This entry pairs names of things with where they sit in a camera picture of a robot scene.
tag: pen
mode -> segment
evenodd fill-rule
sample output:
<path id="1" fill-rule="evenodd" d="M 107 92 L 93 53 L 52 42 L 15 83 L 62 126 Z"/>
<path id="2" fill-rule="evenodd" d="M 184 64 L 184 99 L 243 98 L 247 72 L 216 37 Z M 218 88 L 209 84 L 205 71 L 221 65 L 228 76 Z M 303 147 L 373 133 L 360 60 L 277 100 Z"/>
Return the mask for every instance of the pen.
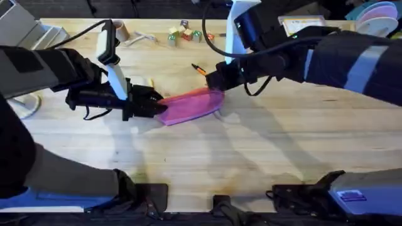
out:
<path id="1" fill-rule="evenodd" d="M 193 68 L 196 69 L 201 75 L 207 76 L 207 72 L 206 72 L 204 69 L 200 68 L 199 66 L 197 66 L 197 65 L 195 65 L 195 64 L 193 64 L 193 63 L 192 63 L 191 65 L 192 65 Z"/>

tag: wire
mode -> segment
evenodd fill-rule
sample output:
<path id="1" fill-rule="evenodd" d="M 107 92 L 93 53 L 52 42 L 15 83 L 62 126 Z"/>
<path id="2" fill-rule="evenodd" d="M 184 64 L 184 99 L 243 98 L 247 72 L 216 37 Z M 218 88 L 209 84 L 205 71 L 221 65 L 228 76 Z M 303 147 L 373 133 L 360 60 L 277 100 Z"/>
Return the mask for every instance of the wire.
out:
<path id="1" fill-rule="evenodd" d="M 131 7 L 133 7 L 133 11 L 134 11 L 134 17 L 139 18 L 136 1 L 135 0 L 130 0 L 130 1 L 131 1 Z"/>
<path id="2" fill-rule="evenodd" d="M 244 82 L 244 90 L 246 90 L 247 95 L 249 95 L 251 97 L 256 97 L 265 89 L 265 87 L 269 84 L 269 82 L 271 81 L 272 78 L 273 78 L 272 75 L 268 76 L 268 78 L 266 78 L 263 85 L 260 88 L 258 88 L 257 92 L 255 92 L 253 94 L 250 93 L 249 87 L 247 86 L 247 82 Z"/>
<path id="3" fill-rule="evenodd" d="M 218 49 L 209 39 L 208 39 L 208 35 L 207 35 L 207 29 L 205 27 L 205 18 L 207 16 L 208 10 L 212 5 L 212 1 L 209 1 L 207 6 L 204 9 L 204 13 L 202 14 L 202 32 L 205 38 L 205 41 L 207 42 L 207 44 L 211 47 L 212 50 L 214 50 L 215 52 L 224 55 L 225 57 L 232 57 L 232 58 L 250 58 L 250 57 L 256 57 L 258 55 L 264 55 L 264 54 L 268 54 L 268 53 L 273 53 L 279 50 L 282 50 L 284 48 L 288 48 L 291 46 L 295 46 L 295 45 L 300 45 L 300 44 L 304 44 L 304 43 L 314 43 L 314 42 L 318 42 L 321 41 L 323 37 L 319 37 L 319 36 L 313 36 L 313 37 L 308 37 L 308 38 L 300 38 L 300 39 L 295 39 L 292 41 L 287 41 L 285 43 L 279 44 L 275 47 L 272 48 L 268 48 L 266 50 L 263 51 L 258 51 L 258 52 L 254 52 L 254 53 L 247 53 L 247 54 L 237 54 L 237 53 L 227 53 L 223 50 Z"/>
<path id="4" fill-rule="evenodd" d="M 48 47 L 48 49 L 54 49 L 54 48 L 57 48 L 59 46 L 62 46 L 64 44 L 66 44 L 66 43 L 69 43 L 69 42 L 71 42 L 73 40 L 76 40 L 77 38 L 81 37 L 82 35 L 88 33 L 90 30 L 92 30 L 92 29 L 96 28 L 97 26 L 99 26 L 101 24 L 104 24 L 104 23 L 106 23 L 108 21 L 110 21 L 110 19 L 103 19 L 101 21 L 98 21 L 96 24 L 93 24 L 92 26 L 90 26 L 87 29 L 81 31 L 80 33 L 74 35 L 73 37 L 68 38 L 68 39 L 66 39 L 66 40 L 64 40 L 64 41 L 62 41 L 60 43 L 57 43 L 56 45 L 51 46 L 51 47 Z"/>
<path id="5" fill-rule="evenodd" d="M 96 116 L 92 116 L 92 117 L 88 118 L 88 116 L 89 116 L 89 107 L 88 107 L 88 105 L 85 106 L 85 109 L 87 111 L 87 113 L 85 114 L 85 116 L 83 118 L 83 120 L 85 120 L 85 121 L 92 121 L 92 120 L 97 119 L 99 117 L 103 117 L 103 116 L 107 115 L 108 113 L 110 113 L 113 110 L 113 109 L 106 109 L 103 113 L 100 113 L 100 114 L 97 114 Z"/>

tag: wooden block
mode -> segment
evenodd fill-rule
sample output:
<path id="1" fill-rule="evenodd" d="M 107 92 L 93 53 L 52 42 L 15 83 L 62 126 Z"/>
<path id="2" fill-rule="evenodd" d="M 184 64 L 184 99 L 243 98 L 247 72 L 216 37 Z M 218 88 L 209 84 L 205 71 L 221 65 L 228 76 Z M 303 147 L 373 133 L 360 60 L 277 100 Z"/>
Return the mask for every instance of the wooden block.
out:
<path id="1" fill-rule="evenodd" d="M 193 32 L 193 41 L 200 42 L 201 36 L 202 36 L 201 31 L 194 31 Z"/>
<path id="2" fill-rule="evenodd" d="M 188 28 L 188 21 L 187 20 L 181 20 L 180 21 L 180 26 L 184 26 L 186 29 Z"/>
<path id="3" fill-rule="evenodd" d="M 193 39 L 193 31 L 190 29 L 187 29 L 184 31 L 183 38 L 187 41 L 191 41 Z"/>
<path id="4" fill-rule="evenodd" d="M 177 28 L 175 28 L 175 27 L 170 28 L 169 29 L 169 35 L 174 35 L 174 36 L 178 37 L 179 32 L 178 32 Z"/>
<path id="5" fill-rule="evenodd" d="M 180 37 L 183 36 L 184 31 L 186 31 L 186 28 L 185 28 L 183 25 L 181 25 L 181 26 L 178 28 L 178 33 L 179 33 L 179 36 L 180 36 Z"/>
<path id="6" fill-rule="evenodd" d="M 168 36 L 168 45 L 169 46 L 176 46 L 176 36 L 175 35 L 169 35 Z"/>
<path id="7" fill-rule="evenodd" d="M 214 43 L 214 41 L 215 41 L 215 36 L 214 36 L 214 35 L 211 35 L 211 34 L 207 34 L 207 36 L 208 36 L 208 39 L 209 39 L 212 43 Z"/>

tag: wooden tabletop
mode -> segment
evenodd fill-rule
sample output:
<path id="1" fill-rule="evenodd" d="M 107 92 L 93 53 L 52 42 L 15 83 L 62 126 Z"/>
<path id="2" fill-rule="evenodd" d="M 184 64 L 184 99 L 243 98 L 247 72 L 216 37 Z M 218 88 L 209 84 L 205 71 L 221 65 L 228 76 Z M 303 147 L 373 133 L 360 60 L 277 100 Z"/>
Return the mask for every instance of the wooden tabletop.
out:
<path id="1" fill-rule="evenodd" d="M 43 19 L 71 35 L 94 19 Z M 153 78 L 164 96 L 203 87 L 206 71 L 224 58 L 205 42 L 166 44 L 168 28 L 180 20 L 129 19 L 128 29 L 156 35 L 121 45 L 126 76 Z M 201 30 L 199 20 L 190 27 Z M 207 21 L 215 44 L 224 47 L 225 21 Z M 93 62 L 99 29 L 66 45 Z M 261 81 L 252 85 L 256 90 Z M 234 204 L 273 211 L 264 192 L 280 183 L 315 183 L 329 171 L 374 171 L 402 167 L 402 109 L 345 90 L 290 80 L 272 81 L 259 97 L 243 87 L 226 93 L 220 114 L 171 127 L 153 119 L 121 121 L 121 112 L 83 121 L 85 109 L 71 111 L 66 92 L 41 91 L 43 106 L 24 121 L 36 142 L 65 158 L 98 168 L 119 168 L 135 182 L 169 184 L 168 211 L 206 211 L 214 194 L 231 195 Z M 93 114 L 102 110 L 93 110 Z"/>

